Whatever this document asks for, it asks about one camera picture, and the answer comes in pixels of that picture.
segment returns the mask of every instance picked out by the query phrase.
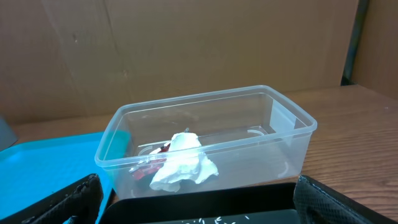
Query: plastic food container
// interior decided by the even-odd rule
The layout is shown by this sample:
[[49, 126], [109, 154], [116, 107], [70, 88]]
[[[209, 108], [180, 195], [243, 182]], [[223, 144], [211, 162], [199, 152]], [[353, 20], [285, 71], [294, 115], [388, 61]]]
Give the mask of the plastic food container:
[[[186, 128], [201, 147], [149, 154]], [[120, 199], [228, 189], [298, 175], [317, 122], [268, 86], [181, 96], [122, 106], [109, 122], [95, 155]], [[178, 192], [152, 190], [153, 175], [135, 179], [140, 167], [162, 167], [187, 155], [206, 154], [218, 168]]]

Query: container rim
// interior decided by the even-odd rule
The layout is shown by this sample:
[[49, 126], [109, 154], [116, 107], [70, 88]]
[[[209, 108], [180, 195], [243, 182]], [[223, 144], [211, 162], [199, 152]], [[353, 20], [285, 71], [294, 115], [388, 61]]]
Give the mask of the container rim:
[[[282, 100], [286, 101], [286, 103], [294, 106], [296, 108], [296, 110], [299, 113], [301, 113], [302, 115], [304, 115], [312, 124], [309, 126], [297, 128], [297, 129], [294, 129], [291, 131], [266, 134], [263, 136], [256, 136], [256, 137], [251, 137], [251, 138], [246, 138], [246, 139], [238, 139], [235, 141], [221, 142], [221, 143], [217, 143], [217, 144], [194, 147], [194, 148], [190, 148], [190, 149], [183, 149], [183, 150], [173, 151], [173, 152], [165, 152], [165, 153], [153, 154], [153, 155], [125, 157], [125, 158], [111, 159], [111, 160], [99, 159], [99, 154], [104, 148], [106, 137], [112, 132], [111, 124], [116, 122], [116, 118], [118, 117], [118, 115], [120, 115], [122, 110], [124, 110], [126, 108], [143, 106], [143, 105], [153, 105], [153, 104], [157, 104], [157, 103], [165, 103], [165, 102], [184, 100], [184, 99], [192, 99], [192, 98], [211, 96], [211, 95], [220, 95], [220, 94], [224, 94], [224, 93], [234, 93], [234, 92], [245, 91], [245, 90], [256, 90], [256, 89], [263, 89], [263, 90], [265, 89], [265, 90], [272, 91], [273, 93], [278, 95], [278, 97], [280, 97]], [[166, 99], [161, 99], [161, 100], [133, 103], [133, 104], [129, 104], [129, 105], [124, 105], [124, 106], [120, 107], [115, 112], [114, 116], [112, 117], [108, 126], [105, 129], [105, 132], [101, 138], [101, 141], [99, 142], [98, 149], [95, 154], [95, 163], [97, 164], [97, 166], [100, 166], [100, 167], [112, 167], [112, 166], [121, 166], [121, 165], [126, 165], [126, 164], [138, 163], [140, 161], [151, 161], [151, 160], [155, 160], [155, 159], [166, 159], [166, 158], [180, 157], [180, 156], [187, 157], [187, 153], [195, 155], [195, 154], [198, 154], [201, 152], [218, 151], [218, 150], [226, 149], [229, 147], [253, 144], [253, 143], [269, 141], [269, 140], [277, 139], [277, 138], [285, 138], [285, 137], [294, 136], [297, 134], [311, 133], [317, 129], [317, 126], [318, 126], [317, 121], [312, 116], [310, 116], [305, 110], [303, 110], [301, 107], [299, 107], [296, 103], [294, 103], [292, 100], [290, 100], [283, 94], [281, 94], [278, 91], [274, 90], [273, 88], [271, 88], [269, 86], [265, 86], [265, 85], [247, 86], [247, 87], [235, 88], [235, 89], [230, 89], [230, 90], [212, 91], [212, 92], [208, 92], [208, 93], [199, 93], [199, 94], [194, 94], [194, 95], [178, 96], [178, 97], [166, 98]]]

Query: wooden table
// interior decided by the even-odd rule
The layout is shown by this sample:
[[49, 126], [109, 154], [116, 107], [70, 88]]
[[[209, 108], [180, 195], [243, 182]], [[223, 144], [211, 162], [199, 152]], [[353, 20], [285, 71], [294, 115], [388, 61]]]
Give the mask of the wooden table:
[[[318, 121], [302, 173], [398, 221], [398, 101], [361, 86], [285, 93]], [[13, 126], [18, 143], [103, 131], [109, 116]]]

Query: white tissue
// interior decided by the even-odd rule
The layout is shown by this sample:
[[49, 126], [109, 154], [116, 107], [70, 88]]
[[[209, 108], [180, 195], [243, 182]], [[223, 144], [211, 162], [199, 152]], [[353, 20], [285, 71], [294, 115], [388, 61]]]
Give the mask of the white tissue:
[[[195, 133], [178, 133], [174, 134], [171, 140], [169, 152], [200, 146]], [[218, 175], [217, 166], [205, 153], [188, 152], [178, 158], [173, 157], [172, 161], [166, 161], [155, 174], [149, 187], [153, 190], [177, 192], [180, 190], [181, 180], [193, 180], [200, 184], [212, 174]]]

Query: cardboard wall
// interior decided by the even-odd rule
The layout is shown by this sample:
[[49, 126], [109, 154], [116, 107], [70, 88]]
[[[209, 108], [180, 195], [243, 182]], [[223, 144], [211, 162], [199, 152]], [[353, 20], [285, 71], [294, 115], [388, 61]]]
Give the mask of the cardboard wall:
[[353, 81], [398, 100], [398, 1], [370, 1]]
[[0, 113], [12, 123], [147, 100], [340, 84], [355, 0], [3, 0]]

